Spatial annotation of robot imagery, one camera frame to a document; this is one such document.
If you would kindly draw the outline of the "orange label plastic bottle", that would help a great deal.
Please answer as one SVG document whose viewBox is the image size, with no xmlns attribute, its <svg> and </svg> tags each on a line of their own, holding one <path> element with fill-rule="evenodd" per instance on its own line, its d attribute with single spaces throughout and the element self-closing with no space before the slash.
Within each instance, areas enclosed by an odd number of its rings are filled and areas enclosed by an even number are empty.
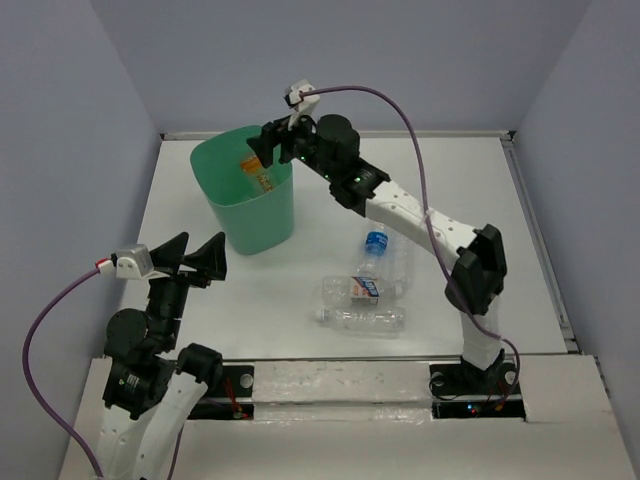
<svg viewBox="0 0 640 480">
<path fill-rule="evenodd" d="M 251 184 L 254 197 L 269 193 L 274 189 L 269 172 L 262 166 L 257 156 L 243 160 L 240 163 L 240 168 Z"/>
</svg>

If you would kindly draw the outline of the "blue label clear bottle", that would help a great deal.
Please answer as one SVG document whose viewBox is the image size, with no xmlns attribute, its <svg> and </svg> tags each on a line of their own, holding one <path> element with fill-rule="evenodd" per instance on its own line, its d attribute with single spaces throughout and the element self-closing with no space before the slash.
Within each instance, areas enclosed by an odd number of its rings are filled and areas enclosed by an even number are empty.
<svg viewBox="0 0 640 480">
<path fill-rule="evenodd" d="M 388 246 L 388 228 L 378 222 L 370 222 L 361 244 L 357 273 L 360 276 L 380 277 L 386 266 Z"/>
</svg>

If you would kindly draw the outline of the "clear bottle white cap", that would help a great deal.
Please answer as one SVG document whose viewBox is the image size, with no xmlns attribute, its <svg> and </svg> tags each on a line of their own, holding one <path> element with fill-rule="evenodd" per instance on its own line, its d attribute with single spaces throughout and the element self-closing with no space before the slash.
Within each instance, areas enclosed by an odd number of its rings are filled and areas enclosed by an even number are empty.
<svg viewBox="0 0 640 480">
<path fill-rule="evenodd" d="M 408 291 L 414 279 L 414 249 L 415 244 L 401 234 L 395 234 L 391 239 L 389 280 Z"/>
</svg>

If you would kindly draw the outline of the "square bottle blue-orange label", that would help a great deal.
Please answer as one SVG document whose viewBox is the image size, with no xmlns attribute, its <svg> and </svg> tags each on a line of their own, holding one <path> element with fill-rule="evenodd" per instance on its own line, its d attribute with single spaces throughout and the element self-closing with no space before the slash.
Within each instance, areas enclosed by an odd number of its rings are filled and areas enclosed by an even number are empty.
<svg viewBox="0 0 640 480">
<path fill-rule="evenodd" d="M 405 293 L 400 282 L 371 276 L 325 276 L 321 296 L 331 307 L 373 307 L 391 304 Z"/>
</svg>

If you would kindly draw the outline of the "long clear bottle front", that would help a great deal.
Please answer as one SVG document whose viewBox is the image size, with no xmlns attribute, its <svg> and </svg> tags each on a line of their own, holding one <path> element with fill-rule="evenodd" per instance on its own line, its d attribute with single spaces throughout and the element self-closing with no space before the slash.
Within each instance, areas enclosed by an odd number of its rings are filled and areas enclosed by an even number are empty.
<svg viewBox="0 0 640 480">
<path fill-rule="evenodd" d="M 317 324 L 343 333 L 366 336 L 397 336 L 405 329 L 402 308 L 390 310 L 345 310 L 322 308 L 315 312 Z"/>
</svg>

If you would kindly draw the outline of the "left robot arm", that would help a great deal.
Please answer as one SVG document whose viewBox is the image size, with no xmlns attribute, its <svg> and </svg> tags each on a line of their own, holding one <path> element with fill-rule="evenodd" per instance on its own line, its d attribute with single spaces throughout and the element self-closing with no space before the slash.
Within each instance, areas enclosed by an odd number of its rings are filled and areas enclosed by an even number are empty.
<svg viewBox="0 0 640 480">
<path fill-rule="evenodd" d="M 177 359 L 166 356 L 176 347 L 189 291 L 227 274 L 224 233 L 193 253 L 186 251 L 188 241 L 181 232 L 154 249 L 123 247 L 97 265 L 102 273 L 149 285 L 144 309 L 121 309 L 106 327 L 111 366 L 96 454 L 99 479 L 157 478 L 192 409 L 220 386 L 219 352 L 190 344 Z"/>
</svg>

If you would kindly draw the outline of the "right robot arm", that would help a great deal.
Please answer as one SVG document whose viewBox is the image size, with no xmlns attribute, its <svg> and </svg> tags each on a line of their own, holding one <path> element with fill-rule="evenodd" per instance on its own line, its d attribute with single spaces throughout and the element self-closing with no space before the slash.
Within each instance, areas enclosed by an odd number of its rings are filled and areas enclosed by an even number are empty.
<svg viewBox="0 0 640 480">
<path fill-rule="evenodd" d="M 491 224 L 476 228 L 424 206 L 367 162 L 360 142 L 343 116 L 313 120 L 304 115 L 263 125 L 247 144 L 264 168 L 300 161 L 328 182 L 341 206 L 395 230 L 436 258 L 445 276 L 445 296 L 461 316 L 458 377 L 468 390 L 482 392 L 497 381 L 507 345 L 497 322 L 507 275 L 502 234 Z"/>
</svg>

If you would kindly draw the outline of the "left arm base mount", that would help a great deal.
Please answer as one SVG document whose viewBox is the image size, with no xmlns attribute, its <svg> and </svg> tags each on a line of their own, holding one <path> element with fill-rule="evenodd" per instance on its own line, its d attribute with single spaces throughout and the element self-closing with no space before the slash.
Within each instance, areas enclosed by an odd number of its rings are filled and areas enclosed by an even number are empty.
<svg viewBox="0 0 640 480">
<path fill-rule="evenodd" d="M 254 418 L 255 369 L 250 364 L 225 364 L 222 378 L 209 389 L 188 416 L 189 420 L 245 421 Z"/>
</svg>

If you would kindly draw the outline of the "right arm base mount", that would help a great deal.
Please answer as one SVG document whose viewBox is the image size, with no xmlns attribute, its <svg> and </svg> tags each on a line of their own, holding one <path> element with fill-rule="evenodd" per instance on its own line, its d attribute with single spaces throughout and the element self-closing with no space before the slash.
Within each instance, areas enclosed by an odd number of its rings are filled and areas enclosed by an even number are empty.
<svg viewBox="0 0 640 480">
<path fill-rule="evenodd" d="M 511 390 L 515 380 L 512 363 L 503 364 L 494 380 L 479 386 L 462 377 L 460 364 L 432 364 L 429 373 L 431 413 L 436 420 L 526 419 L 520 386 Z"/>
</svg>

